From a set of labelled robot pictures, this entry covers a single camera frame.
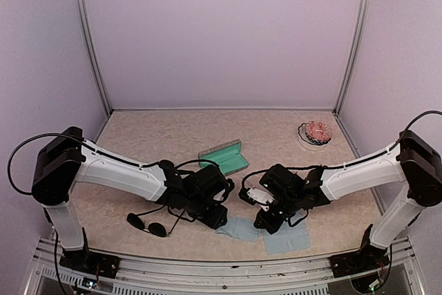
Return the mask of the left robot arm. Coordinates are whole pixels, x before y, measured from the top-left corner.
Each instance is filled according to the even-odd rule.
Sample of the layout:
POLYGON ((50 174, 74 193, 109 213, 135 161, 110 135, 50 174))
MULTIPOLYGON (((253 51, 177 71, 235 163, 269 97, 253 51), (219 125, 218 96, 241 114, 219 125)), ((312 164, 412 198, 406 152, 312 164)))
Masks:
POLYGON ((183 210, 211 229, 227 223, 223 203, 234 188, 215 162, 199 171, 187 171, 169 160, 143 164, 114 154, 82 136, 72 126, 38 153, 32 197, 47 211, 70 260, 88 271, 96 254, 86 247, 87 237, 70 201, 78 182, 98 184, 139 196, 169 209, 183 210))

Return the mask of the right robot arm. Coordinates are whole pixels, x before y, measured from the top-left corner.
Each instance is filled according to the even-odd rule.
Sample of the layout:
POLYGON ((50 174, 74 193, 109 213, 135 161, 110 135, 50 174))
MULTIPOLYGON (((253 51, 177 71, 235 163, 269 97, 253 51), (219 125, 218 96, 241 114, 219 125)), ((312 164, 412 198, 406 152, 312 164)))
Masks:
POLYGON ((353 255, 354 265, 367 270, 424 209, 441 203, 441 156, 411 130, 366 158, 315 166, 305 178, 281 164, 273 165, 259 181, 264 189, 250 195, 261 206, 253 225, 274 234, 300 210, 394 182, 402 182, 403 188, 381 219, 368 227, 362 248, 353 255))

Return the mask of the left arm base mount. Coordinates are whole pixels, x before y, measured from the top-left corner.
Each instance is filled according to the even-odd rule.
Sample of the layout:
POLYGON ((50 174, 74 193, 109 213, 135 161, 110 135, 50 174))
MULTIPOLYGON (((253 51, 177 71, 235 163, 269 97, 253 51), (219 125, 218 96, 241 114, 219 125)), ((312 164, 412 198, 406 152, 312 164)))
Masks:
POLYGON ((110 254, 91 251, 88 247, 86 232, 82 228, 84 245, 79 250, 67 251, 63 249, 60 265, 78 272, 98 277, 115 279, 120 264, 120 258, 110 254))

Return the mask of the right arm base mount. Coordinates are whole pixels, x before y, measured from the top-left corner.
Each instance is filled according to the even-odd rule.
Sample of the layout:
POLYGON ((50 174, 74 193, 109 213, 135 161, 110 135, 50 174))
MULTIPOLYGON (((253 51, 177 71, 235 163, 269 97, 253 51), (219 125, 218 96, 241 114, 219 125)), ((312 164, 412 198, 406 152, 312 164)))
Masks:
POLYGON ((369 239, 373 224, 366 228, 360 247, 345 254, 336 254, 329 258, 334 278, 350 276, 381 268, 391 263, 387 249, 379 249, 369 239))

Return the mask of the grey glasses case green lining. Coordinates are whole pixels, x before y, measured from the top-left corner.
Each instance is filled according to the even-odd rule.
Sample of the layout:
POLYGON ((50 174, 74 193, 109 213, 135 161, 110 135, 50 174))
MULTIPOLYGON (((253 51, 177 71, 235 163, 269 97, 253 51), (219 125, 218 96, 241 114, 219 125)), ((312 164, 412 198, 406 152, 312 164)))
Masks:
POLYGON ((241 154, 242 141, 239 139, 219 144, 212 148, 200 151, 199 160, 210 160, 219 165, 224 175, 231 175, 246 169, 249 163, 241 154))

